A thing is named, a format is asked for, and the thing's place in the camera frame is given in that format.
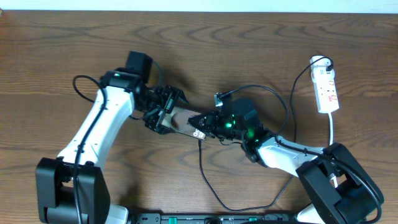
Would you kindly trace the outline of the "Galaxy smartphone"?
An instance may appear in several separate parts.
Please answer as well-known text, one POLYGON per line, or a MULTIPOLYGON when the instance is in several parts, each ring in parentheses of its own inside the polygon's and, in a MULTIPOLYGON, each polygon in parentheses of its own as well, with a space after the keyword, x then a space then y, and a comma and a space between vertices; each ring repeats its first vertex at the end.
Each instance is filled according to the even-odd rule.
POLYGON ((161 125, 176 133, 184 134, 199 140, 205 140, 206 135, 188 122, 189 118, 197 115, 200 115, 200 113, 175 106, 171 113, 165 115, 161 125))

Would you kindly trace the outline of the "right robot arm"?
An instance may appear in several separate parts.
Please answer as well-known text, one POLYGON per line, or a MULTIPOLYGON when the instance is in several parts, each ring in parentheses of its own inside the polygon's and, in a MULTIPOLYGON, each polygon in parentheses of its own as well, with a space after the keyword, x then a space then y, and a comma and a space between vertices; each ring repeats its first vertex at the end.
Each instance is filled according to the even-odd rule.
POLYGON ((372 223, 381 218, 384 197, 349 150, 340 143, 310 147, 284 139, 263 127, 252 100, 225 101, 218 110, 188 123, 207 136, 240 140, 246 157, 264 167, 298 177, 310 205, 296 214, 303 223, 372 223))

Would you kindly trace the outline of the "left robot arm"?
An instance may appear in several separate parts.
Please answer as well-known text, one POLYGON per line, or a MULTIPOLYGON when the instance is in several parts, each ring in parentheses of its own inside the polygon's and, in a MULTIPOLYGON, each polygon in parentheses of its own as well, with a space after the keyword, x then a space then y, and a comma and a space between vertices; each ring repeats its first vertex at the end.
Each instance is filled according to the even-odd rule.
POLYGON ((42 223, 129 223, 126 207, 111 203, 103 176, 106 158, 121 126, 135 110, 147 128, 166 134, 162 125, 178 100, 173 86, 149 88, 149 74, 124 68, 109 70, 94 83, 96 99, 80 129, 56 158, 42 158, 35 170, 42 223))

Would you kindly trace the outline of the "white power strip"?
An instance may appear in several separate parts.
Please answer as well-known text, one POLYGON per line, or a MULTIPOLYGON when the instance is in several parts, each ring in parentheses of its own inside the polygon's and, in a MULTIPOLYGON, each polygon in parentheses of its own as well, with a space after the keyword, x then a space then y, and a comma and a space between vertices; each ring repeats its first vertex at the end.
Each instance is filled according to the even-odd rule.
POLYGON ((339 109, 338 95, 335 85, 335 71, 331 60, 322 55, 313 56, 311 63, 311 79, 315 91, 315 99, 319 113, 332 113, 339 109))

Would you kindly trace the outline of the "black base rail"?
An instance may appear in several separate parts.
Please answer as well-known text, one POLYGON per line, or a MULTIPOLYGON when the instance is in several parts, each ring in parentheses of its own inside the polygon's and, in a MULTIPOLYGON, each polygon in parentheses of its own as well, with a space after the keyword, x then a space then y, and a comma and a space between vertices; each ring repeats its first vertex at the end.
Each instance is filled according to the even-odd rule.
POLYGON ((194 215, 141 213, 135 215, 133 224, 238 224, 238 223, 298 223, 288 214, 272 213, 267 215, 194 215))

